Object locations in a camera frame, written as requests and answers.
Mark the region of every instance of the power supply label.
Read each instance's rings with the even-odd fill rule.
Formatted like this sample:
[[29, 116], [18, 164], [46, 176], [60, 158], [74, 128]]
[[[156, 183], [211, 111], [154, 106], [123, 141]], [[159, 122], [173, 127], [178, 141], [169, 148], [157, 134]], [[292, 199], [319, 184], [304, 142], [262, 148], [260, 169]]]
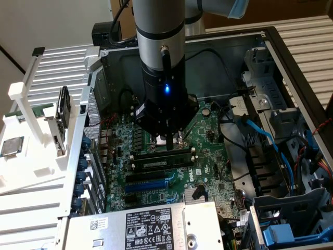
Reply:
[[173, 241], [171, 208], [126, 215], [125, 250], [172, 250]]

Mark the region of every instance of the motherboard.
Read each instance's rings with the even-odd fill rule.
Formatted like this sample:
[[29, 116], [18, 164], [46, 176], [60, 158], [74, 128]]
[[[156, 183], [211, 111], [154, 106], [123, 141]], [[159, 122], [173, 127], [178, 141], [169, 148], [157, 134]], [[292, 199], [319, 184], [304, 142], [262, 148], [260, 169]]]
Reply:
[[[178, 202], [214, 201], [222, 217], [236, 218], [232, 182], [220, 178], [228, 163], [224, 143], [218, 141], [217, 110], [200, 102], [200, 110], [183, 132], [174, 137], [174, 150], [167, 151], [162, 137], [152, 137], [134, 124], [130, 115], [104, 118], [100, 156], [108, 179], [106, 212]], [[223, 176], [231, 178], [228, 168]]]

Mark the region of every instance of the cardboard box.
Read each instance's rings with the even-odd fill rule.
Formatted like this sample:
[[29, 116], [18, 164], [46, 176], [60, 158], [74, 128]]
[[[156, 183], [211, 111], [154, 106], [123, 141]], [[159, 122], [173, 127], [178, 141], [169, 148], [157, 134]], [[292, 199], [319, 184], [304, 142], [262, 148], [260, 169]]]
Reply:
[[250, 0], [241, 19], [205, 13], [206, 29], [326, 15], [328, 0]]
[[[123, 1], [111, 0], [113, 16], [116, 15]], [[247, 11], [241, 19], [228, 19], [204, 13], [203, 20], [206, 29], [209, 29], [247, 23], [321, 16], [327, 14], [328, 2], [329, 0], [250, 0]], [[123, 39], [136, 34], [132, 1], [120, 15], [119, 21]]]
[[[122, 3], [123, 0], [111, 0], [113, 17], [117, 14], [118, 10], [120, 9], [120, 5], [122, 5]], [[132, 1], [130, 1], [129, 5], [126, 8], [124, 8], [118, 21], [120, 21], [120, 27], [123, 39], [130, 38], [136, 35]]]

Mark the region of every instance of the blue led light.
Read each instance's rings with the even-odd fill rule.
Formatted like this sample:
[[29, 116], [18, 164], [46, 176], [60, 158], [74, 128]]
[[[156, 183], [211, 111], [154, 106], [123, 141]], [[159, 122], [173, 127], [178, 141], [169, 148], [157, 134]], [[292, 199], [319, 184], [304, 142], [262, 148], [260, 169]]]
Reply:
[[169, 94], [169, 92], [170, 92], [169, 85], [165, 85], [164, 92], [165, 92], [166, 94]]

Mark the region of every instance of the white wall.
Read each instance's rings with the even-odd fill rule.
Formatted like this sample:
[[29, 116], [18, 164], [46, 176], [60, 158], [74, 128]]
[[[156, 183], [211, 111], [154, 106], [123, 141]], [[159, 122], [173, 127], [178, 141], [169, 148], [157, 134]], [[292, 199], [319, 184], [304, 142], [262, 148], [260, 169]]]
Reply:
[[[0, 44], [26, 69], [35, 47], [90, 44], [93, 25], [110, 20], [109, 0], [0, 0]], [[0, 53], [1, 122], [9, 85], [22, 77]]]

